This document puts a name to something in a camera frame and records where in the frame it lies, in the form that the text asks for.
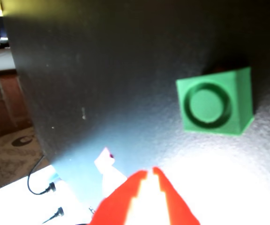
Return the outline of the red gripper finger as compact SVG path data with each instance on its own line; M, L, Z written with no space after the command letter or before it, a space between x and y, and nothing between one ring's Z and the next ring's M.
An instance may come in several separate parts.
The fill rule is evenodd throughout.
M160 190L164 191L171 225L199 225L200 222L191 212L190 208L175 190L165 174L153 167L153 173L158 176Z
M98 206L90 224L123 225L131 200L137 196L140 183L147 177L147 173L145 170L137 171L105 198Z

